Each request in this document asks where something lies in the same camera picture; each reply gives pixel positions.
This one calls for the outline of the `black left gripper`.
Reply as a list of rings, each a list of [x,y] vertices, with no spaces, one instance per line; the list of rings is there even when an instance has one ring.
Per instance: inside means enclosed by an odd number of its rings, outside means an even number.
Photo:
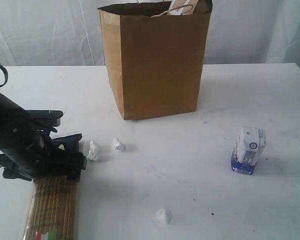
[[[83,153],[72,153],[72,135],[51,139],[42,132],[2,132],[0,151],[2,176],[8,180],[66,176],[79,182],[87,166]]]

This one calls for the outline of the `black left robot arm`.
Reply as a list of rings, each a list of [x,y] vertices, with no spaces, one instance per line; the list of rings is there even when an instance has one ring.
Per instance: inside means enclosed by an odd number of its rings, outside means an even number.
[[[62,117],[60,110],[25,110],[0,93],[0,168],[5,179],[80,180],[87,165],[79,150],[82,134],[50,137]]]

